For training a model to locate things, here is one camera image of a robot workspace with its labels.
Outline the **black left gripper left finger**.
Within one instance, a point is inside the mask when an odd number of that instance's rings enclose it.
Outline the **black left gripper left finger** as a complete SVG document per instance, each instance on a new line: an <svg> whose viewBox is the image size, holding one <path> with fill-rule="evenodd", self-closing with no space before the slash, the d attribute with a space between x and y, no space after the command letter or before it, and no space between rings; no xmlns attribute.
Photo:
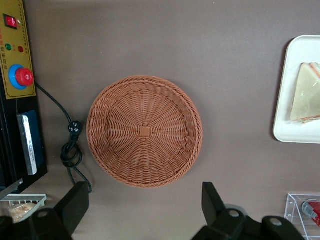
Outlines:
<svg viewBox="0 0 320 240"><path fill-rule="evenodd" d="M31 239L71 240L89 205L88 184L76 183L53 208L41 208L29 217Z"/></svg>

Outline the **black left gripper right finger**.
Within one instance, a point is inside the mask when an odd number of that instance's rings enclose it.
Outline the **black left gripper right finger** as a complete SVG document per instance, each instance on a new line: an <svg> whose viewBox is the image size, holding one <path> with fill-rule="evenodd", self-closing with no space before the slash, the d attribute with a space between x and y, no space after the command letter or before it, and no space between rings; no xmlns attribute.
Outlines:
<svg viewBox="0 0 320 240"><path fill-rule="evenodd" d="M240 240L246 216L238 209L227 208L211 182L202 183L202 212L207 225L203 226L193 240Z"/></svg>

